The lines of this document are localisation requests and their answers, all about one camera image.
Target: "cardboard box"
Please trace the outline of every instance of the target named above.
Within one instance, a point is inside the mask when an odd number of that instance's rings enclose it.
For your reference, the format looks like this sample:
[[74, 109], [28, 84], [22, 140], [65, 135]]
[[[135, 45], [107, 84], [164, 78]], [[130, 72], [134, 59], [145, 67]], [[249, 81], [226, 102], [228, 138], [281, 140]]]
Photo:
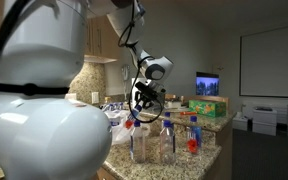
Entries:
[[225, 102], [189, 100], [189, 109], [197, 114], [203, 114], [211, 117], [226, 115]]

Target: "television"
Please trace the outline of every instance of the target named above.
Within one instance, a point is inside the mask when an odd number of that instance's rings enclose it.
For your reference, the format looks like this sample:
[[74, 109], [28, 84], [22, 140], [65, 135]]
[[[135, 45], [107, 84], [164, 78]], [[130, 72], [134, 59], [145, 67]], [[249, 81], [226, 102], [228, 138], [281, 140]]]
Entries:
[[218, 96], [219, 75], [196, 72], [196, 95]]

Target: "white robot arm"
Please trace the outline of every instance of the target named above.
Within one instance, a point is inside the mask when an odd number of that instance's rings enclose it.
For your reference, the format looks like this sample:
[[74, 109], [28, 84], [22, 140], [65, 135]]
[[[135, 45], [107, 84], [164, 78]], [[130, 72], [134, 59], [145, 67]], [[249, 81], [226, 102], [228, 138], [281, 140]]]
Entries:
[[[63, 97], [83, 65], [87, 14], [92, 18], [113, 12], [109, 18], [121, 35], [132, 3], [6, 0], [5, 12], [13, 12], [0, 30], [0, 166], [7, 179], [87, 179], [105, 161], [112, 141], [106, 115]], [[129, 47], [142, 74], [161, 83], [172, 63], [163, 58], [141, 61], [148, 54], [137, 43], [142, 17], [135, 19], [140, 25], [122, 41], [135, 44]]]

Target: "white wall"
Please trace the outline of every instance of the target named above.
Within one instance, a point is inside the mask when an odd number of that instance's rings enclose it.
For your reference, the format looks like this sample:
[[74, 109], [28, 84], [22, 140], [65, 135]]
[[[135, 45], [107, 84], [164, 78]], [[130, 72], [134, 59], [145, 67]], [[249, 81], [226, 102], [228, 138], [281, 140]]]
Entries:
[[220, 75], [220, 96], [230, 98], [230, 109], [234, 112], [241, 111], [244, 101], [259, 103], [288, 104], [288, 98], [259, 98], [239, 96], [239, 66], [240, 66], [240, 36], [277, 27], [257, 26], [246, 31], [230, 31], [217, 33], [212, 36], [212, 63], [213, 72]]
[[[151, 55], [166, 56], [174, 63], [164, 84], [167, 93], [194, 95], [196, 71], [210, 72], [212, 69], [210, 31], [172, 2], [141, 2], [147, 13], [140, 43]], [[131, 66], [131, 77], [135, 77], [136, 71], [127, 51], [118, 62], [105, 64], [107, 95], [123, 94], [121, 67], [125, 63]]]

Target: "wall outlet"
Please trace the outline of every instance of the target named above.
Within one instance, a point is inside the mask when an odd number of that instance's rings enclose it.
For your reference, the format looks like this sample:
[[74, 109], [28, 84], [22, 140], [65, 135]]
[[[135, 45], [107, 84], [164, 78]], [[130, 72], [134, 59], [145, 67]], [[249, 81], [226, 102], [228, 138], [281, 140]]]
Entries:
[[92, 104], [99, 103], [99, 97], [98, 97], [98, 92], [92, 92]]

